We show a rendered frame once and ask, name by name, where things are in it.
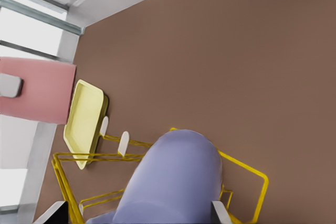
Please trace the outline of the silver frame post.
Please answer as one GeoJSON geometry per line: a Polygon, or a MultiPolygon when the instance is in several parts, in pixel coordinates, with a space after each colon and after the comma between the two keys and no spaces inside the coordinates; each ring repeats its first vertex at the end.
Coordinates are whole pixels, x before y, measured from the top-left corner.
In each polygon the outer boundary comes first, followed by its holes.
{"type": "Polygon", "coordinates": [[[58,56],[54,56],[54,55],[51,55],[51,54],[47,54],[47,53],[44,53],[44,52],[41,52],[41,51],[38,51],[38,50],[35,50],[35,49],[23,47],[23,46],[20,46],[20,45],[11,43],[11,42],[7,42],[7,41],[4,41],[4,40],[0,40],[0,45],[8,47],[8,48],[15,49],[15,50],[27,52],[27,53],[30,53],[30,54],[33,54],[33,55],[37,55],[37,56],[40,56],[40,57],[44,57],[46,59],[50,59],[50,60],[54,60],[54,61],[59,61],[59,62],[71,63],[71,61],[68,60],[68,59],[64,59],[62,57],[58,57],[58,56]]]}
{"type": "Polygon", "coordinates": [[[39,20],[39,21],[44,22],[46,24],[58,27],[60,29],[63,29],[67,32],[70,32],[70,33],[78,35],[78,36],[83,35],[84,31],[85,31],[84,27],[79,27],[79,26],[74,25],[72,23],[69,23],[65,20],[61,20],[61,19],[56,18],[54,16],[45,14],[45,13],[39,11],[39,10],[28,7],[24,4],[16,2],[14,0],[0,0],[0,7],[10,9],[14,12],[17,12],[17,13],[20,13],[22,15],[28,16],[30,18],[39,20]]]}

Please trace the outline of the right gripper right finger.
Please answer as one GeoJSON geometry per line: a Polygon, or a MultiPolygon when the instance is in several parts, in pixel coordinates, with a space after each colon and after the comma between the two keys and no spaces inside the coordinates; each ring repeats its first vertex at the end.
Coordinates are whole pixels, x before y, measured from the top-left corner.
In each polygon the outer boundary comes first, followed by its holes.
{"type": "Polygon", "coordinates": [[[211,223],[212,224],[232,224],[232,220],[224,206],[219,200],[211,202],[211,223]]]}

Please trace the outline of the lavender purple cup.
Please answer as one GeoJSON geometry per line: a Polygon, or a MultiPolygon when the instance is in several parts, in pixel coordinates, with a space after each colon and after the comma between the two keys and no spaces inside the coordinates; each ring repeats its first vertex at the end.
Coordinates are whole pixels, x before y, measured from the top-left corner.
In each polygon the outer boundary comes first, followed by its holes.
{"type": "Polygon", "coordinates": [[[209,224],[222,188],[222,160],[191,130],[162,135],[135,169],[116,210],[86,224],[209,224]]]}

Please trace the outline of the pale finger of the left gripper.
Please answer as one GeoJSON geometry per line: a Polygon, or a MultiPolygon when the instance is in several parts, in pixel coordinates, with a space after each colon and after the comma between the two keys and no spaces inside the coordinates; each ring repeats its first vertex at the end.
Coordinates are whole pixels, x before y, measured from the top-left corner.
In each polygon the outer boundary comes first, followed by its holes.
{"type": "Polygon", "coordinates": [[[23,79],[18,76],[0,73],[0,97],[16,98],[20,96],[23,83],[23,79]]]}

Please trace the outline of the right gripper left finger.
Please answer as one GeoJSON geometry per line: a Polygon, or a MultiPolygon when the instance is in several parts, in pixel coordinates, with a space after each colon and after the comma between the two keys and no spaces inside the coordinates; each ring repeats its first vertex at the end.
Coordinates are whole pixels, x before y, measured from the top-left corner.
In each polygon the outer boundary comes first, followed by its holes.
{"type": "Polygon", "coordinates": [[[33,224],[69,224],[67,201],[57,201],[51,205],[33,224]]]}

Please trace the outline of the pale yellow rectangular tray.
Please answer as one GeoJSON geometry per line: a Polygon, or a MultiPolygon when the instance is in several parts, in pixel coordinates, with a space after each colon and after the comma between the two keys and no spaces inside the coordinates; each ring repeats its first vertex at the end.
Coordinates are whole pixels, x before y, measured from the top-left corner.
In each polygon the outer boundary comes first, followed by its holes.
{"type": "Polygon", "coordinates": [[[109,99],[101,89],[84,80],[78,80],[73,94],[64,141],[83,170],[96,152],[109,99]]]}

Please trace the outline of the pink plate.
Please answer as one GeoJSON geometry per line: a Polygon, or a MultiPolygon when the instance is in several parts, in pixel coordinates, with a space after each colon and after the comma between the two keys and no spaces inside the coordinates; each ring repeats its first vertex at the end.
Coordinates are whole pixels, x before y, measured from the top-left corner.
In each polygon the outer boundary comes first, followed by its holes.
{"type": "Polygon", "coordinates": [[[1,115],[53,124],[67,123],[76,75],[75,65],[0,57],[0,73],[23,80],[19,96],[0,96],[1,115]]]}

